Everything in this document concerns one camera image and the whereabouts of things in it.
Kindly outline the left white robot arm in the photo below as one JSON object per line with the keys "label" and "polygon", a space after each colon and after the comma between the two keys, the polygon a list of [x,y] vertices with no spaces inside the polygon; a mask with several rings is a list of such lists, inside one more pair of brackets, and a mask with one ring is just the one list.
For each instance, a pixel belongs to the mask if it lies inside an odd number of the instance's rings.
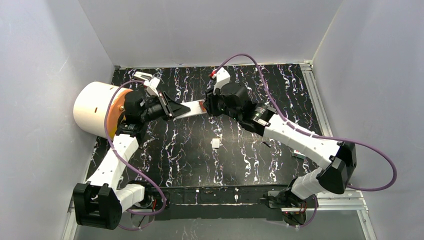
{"label": "left white robot arm", "polygon": [[173,120],[202,114],[200,101],[178,103],[165,92],[150,91],[150,96],[128,88],[93,82],[77,96],[73,117],[84,131],[108,140],[110,148],[96,171],[75,185],[72,193],[78,225],[116,229],[124,212],[137,204],[146,204],[144,216],[161,213],[169,205],[164,191],[147,178],[119,188],[131,157],[141,145],[149,122]]}

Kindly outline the small white cover piece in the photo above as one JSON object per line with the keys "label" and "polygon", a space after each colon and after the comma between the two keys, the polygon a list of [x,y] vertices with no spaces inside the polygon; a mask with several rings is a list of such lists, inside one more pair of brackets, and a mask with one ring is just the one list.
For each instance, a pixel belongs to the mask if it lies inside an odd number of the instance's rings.
{"label": "small white cover piece", "polygon": [[220,138],[213,138],[211,140],[211,147],[213,149],[219,149],[221,146],[221,139]]}

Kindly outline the white slim remote control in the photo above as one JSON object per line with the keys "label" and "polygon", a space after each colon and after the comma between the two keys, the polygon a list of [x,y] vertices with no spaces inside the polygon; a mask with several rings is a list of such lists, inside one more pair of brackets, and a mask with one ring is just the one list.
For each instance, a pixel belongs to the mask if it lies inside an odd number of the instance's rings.
{"label": "white slim remote control", "polygon": [[198,116],[198,115],[206,114],[207,111],[206,111],[205,107],[203,106],[204,102],[205,101],[203,99],[195,100],[195,101],[189,101],[189,102],[182,102],[181,104],[188,107],[190,109],[190,111],[178,116],[176,119],[182,119],[182,118],[188,118],[188,117],[192,117],[192,116]]}

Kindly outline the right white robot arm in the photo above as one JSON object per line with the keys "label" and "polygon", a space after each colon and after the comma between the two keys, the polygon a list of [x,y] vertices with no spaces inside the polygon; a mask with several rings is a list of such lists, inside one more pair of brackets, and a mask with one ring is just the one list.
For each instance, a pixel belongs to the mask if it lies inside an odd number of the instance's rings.
{"label": "right white robot arm", "polygon": [[236,82],[206,90],[203,106],[210,116],[226,115],[244,130],[278,141],[317,164],[317,169],[289,184],[284,198],[300,201],[320,192],[345,192],[356,167],[355,144],[323,139],[284,120],[275,108],[252,101],[247,88]]}

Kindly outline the white remote red label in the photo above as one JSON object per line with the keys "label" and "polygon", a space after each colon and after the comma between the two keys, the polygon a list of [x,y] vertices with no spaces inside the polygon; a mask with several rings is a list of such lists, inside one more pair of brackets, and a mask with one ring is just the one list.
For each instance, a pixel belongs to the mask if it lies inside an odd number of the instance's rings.
{"label": "white remote red label", "polygon": [[292,156],[295,157],[295,158],[298,158],[298,159],[303,159],[303,160],[306,158],[306,156],[304,154],[302,154],[301,152],[299,152],[295,149],[292,152]]}

